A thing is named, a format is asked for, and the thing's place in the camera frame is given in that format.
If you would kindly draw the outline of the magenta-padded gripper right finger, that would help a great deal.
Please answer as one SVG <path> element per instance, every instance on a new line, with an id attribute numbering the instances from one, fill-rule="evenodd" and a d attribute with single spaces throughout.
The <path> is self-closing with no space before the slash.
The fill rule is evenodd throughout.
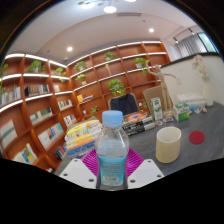
<path id="1" fill-rule="evenodd" d="M 127 188 L 135 189 L 164 177 L 152 159 L 144 159 L 135 150 L 129 149 L 126 160 Z"/>

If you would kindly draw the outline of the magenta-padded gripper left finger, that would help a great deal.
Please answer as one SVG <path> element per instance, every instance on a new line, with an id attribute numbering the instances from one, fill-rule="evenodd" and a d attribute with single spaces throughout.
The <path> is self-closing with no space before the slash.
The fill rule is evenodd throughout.
<path id="1" fill-rule="evenodd" d="M 60 177 L 78 186 L 95 189 L 97 187 L 99 163 L 95 150 L 89 151 L 81 159 L 72 159 Z"/>

